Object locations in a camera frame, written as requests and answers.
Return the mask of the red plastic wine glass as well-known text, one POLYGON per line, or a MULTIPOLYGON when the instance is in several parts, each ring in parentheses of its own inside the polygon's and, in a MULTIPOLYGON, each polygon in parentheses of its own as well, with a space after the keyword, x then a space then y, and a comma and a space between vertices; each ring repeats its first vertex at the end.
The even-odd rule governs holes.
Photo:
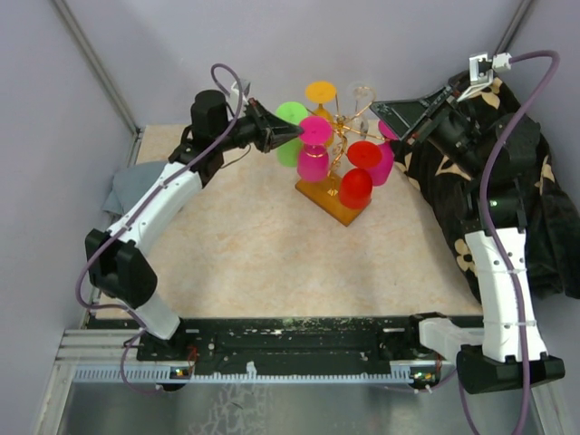
POLYGON ((369 170, 382 161, 380 148, 367 140, 356 141, 347 150, 347 159, 353 165, 342 177, 338 197, 350 209, 364 209, 372 198, 372 177, 369 170))

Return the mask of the clear wine glass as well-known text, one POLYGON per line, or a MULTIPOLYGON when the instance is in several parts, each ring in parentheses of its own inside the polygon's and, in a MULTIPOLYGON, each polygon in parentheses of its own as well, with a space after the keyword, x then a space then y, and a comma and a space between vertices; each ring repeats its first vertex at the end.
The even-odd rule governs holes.
POLYGON ((366 112, 374 102, 376 92, 372 87, 356 82, 352 85, 351 93, 354 98, 354 111, 353 115, 349 117, 349 127, 351 132, 358 134, 362 140, 365 140, 369 131, 366 112))

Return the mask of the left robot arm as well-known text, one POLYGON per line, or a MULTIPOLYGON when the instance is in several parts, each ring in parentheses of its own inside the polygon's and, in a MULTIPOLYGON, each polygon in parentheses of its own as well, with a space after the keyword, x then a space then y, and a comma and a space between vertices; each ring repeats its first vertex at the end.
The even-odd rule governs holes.
POLYGON ((191 123, 146 193, 105 231, 85 238, 88 277, 93 286, 134 315, 140 328, 157 337, 158 351, 171 360, 189 348, 179 316, 156 293, 158 278, 147 254, 176 214, 217 174, 229 150, 254 146, 268 153, 302 134, 296 111, 275 115, 254 98, 231 108, 226 95, 196 95, 191 123))

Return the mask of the orange plastic wine glass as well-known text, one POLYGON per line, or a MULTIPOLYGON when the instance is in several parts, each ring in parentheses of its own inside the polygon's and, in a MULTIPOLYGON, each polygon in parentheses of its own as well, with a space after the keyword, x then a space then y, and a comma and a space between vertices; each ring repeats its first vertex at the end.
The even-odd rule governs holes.
POLYGON ((333 120, 333 115, 324 107, 328 102, 332 102, 336 97, 335 86, 327 81, 318 81, 310 83, 304 91, 308 101, 315 104, 312 114, 322 117, 328 121, 333 120))

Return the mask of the magenta wine glass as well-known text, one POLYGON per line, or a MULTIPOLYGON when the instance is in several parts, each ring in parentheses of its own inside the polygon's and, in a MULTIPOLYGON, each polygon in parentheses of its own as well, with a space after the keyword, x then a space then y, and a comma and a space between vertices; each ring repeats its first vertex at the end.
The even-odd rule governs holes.
POLYGON ((298 175, 307 182, 321 181, 330 165, 325 143, 332 137, 333 129, 327 119, 318 116, 303 119, 299 126, 304 132, 299 136, 303 147, 298 154, 298 175))
POLYGON ((378 148, 382 153, 382 159, 376 166, 369 169, 372 185, 374 187, 384 185, 389 177, 394 162, 391 142, 398 139, 392 129, 388 127, 384 121, 378 122, 378 130, 383 137, 383 143, 378 145, 378 148))

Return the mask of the green plastic wine glass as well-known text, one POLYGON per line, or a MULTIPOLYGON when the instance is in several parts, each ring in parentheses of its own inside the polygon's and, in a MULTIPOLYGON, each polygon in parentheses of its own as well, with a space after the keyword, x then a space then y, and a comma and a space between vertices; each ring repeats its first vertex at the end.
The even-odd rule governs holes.
POLYGON ((300 102, 287 101, 278 106, 275 115, 293 125, 286 134, 286 142, 275 149, 277 160, 284 167, 295 168, 303 143, 297 138, 294 126, 298 126, 307 117, 308 111, 300 102))

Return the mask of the magenta wine glass front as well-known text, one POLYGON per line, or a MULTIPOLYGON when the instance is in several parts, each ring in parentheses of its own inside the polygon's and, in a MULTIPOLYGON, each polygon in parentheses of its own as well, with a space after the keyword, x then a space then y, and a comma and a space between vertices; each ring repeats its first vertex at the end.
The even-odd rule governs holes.
POLYGON ((307 182, 321 181, 330 165, 325 143, 332 137, 333 129, 327 119, 318 116, 303 119, 299 126, 304 132, 299 136, 303 147, 298 154, 298 175, 307 182))

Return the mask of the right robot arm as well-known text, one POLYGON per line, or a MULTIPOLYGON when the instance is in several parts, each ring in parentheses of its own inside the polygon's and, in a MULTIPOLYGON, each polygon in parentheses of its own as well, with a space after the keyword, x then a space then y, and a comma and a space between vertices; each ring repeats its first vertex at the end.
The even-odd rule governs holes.
POLYGON ((548 352, 539 332, 527 279, 523 177, 537 160, 539 125, 524 111, 483 121, 482 107, 449 86, 417 100, 376 101, 371 109, 407 160, 428 146, 460 170, 450 207, 472 256, 483 309, 481 338, 440 314, 425 314, 405 335, 406 351, 452 360, 471 394, 563 378, 564 362, 548 352))

